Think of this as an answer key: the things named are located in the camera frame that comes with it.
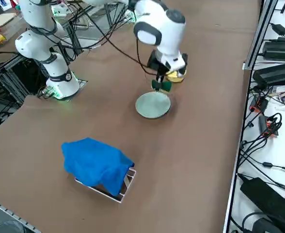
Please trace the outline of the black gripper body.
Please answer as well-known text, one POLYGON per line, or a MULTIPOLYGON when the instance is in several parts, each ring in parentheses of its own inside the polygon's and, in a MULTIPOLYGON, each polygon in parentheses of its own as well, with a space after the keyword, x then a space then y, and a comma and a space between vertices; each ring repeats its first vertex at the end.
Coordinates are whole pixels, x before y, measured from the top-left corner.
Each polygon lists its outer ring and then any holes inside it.
POLYGON ((155 70, 157 73, 166 73, 166 66, 158 61, 157 51, 153 50, 147 62, 147 67, 155 70))

